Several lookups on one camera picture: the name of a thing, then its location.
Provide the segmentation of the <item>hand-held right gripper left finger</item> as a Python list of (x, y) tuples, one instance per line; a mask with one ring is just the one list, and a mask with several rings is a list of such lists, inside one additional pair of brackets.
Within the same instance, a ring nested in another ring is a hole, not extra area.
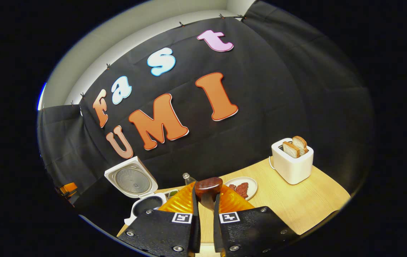
[(155, 257), (193, 257), (200, 252), (198, 203), (191, 182), (166, 203), (156, 197), (134, 208), (135, 219), (117, 238)]

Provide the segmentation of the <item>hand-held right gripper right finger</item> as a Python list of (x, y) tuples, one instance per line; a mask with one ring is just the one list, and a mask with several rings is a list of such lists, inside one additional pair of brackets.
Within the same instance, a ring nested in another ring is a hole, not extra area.
[(252, 206), (226, 185), (216, 195), (213, 227), (222, 257), (271, 257), (300, 237), (271, 208)]

